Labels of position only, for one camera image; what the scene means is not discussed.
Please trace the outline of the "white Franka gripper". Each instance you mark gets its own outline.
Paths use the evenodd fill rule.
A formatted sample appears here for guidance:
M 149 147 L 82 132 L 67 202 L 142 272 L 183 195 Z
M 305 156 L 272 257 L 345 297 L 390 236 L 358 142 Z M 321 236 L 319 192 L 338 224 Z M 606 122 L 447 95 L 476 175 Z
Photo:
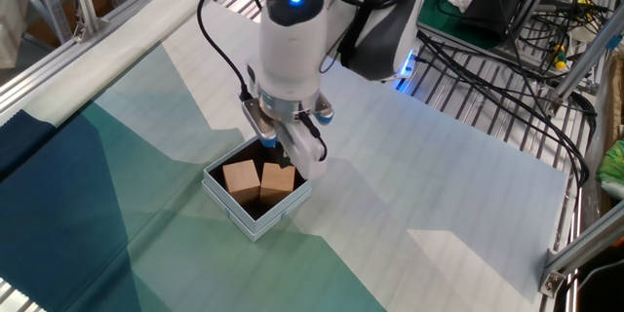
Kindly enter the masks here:
M 326 170 L 327 147 L 312 117 L 328 116 L 328 103 L 320 91 L 320 76 L 282 78 L 258 62 L 247 64 L 252 98 L 246 101 L 246 117 L 260 142 L 277 148 L 284 169 L 293 165 L 306 179 Z

